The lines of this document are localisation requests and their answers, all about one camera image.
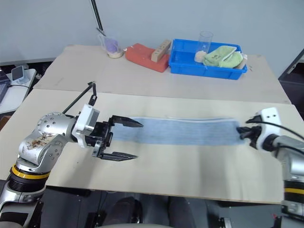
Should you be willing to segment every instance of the blue plastic bin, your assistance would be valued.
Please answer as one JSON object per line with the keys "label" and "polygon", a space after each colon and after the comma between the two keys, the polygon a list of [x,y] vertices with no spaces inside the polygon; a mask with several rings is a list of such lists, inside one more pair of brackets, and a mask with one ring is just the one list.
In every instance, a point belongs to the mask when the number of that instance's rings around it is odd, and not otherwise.
{"label": "blue plastic bin", "polygon": [[[214,51],[222,45],[237,47],[236,51],[242,52],[239,45],[224,43],[211,43],[209,52]],[[198,41],[185,39],[173,40],[171,55],[169,59],[171,73],[238,80],[241,77],[242,73],[247,72],[246,65],[243,69],[240,70],[217,66],[205,66],[202,63],[195,62],[194,57],[197,46]]]}

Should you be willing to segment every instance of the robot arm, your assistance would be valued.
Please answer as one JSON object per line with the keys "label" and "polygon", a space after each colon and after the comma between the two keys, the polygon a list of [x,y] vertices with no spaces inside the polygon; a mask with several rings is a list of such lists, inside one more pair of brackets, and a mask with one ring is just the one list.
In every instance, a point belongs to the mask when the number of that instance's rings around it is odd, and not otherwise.
{"label": "robot arm", "polygon": [[249,138],[250,146],[271,152],[282,164],[285,191],[281,205],[286,216],[278,218],[274,227],[304,227],[304,142],[280,135],[276,108],[263,109],[246,123],[258,126],[237,128],[240,138]]}
{"label": "robot arm", "polygon": [[[66,111],[93,87],[94,95],[84,105],[79,116]],[[0,223],[15,222],[22,227],[38,227],[43,206],[40,200],[45,183],[57,159],[68,142],[80,147],[94,147],[92,156],[112,161],[125,161],[137,156],[113,152],[104,153],[111,144],[111,128],[116,124],[127,127],[143,127],[127,117],[113,115],[108,122],[97,122],[99,111],[93,108],[96,101],[95,84],[89,87],[62,113],[49,113],[37,123],[34,131],[19,146],[16,164],[10,170],[0,196]]]}

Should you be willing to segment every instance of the wooden block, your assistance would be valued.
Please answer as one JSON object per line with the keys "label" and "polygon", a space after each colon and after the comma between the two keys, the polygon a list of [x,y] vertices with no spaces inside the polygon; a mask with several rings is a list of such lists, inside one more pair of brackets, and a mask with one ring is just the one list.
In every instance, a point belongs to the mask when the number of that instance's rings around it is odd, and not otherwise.
{"label": "wooden block", "polygon": [[151,55],[151,60],[157,63],[169,49],[170,45],[171,41],[168,39],[165,40],[161,45],[158,46],[158,48],[155,49],[155,51],[153,51]]}

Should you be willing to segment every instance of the phone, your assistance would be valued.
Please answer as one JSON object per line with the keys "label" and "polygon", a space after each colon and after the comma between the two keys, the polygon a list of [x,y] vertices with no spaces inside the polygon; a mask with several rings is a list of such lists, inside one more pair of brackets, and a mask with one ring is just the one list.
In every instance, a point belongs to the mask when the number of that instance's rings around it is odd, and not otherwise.
{"label": "phone", "polygon": [[24,79],[25,72],[23,66],[18,66],[11,70],[12,81]]}

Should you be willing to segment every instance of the white wall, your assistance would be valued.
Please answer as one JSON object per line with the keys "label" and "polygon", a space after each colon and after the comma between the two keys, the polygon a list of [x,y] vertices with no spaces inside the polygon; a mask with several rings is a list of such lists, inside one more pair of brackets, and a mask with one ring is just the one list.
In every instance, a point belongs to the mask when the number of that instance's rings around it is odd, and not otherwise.
{"label": "white wall", "polygon": [[264,55],[279,77],[304,48],[303,0],[96,0],[102,25],[121,34],[123,46],[155,48],[166,38],[239,44]]}
{"label": "white wall", "polygon": [[0,65],[57,57],[70,44],[98,45],[89,0],[0,0]]}

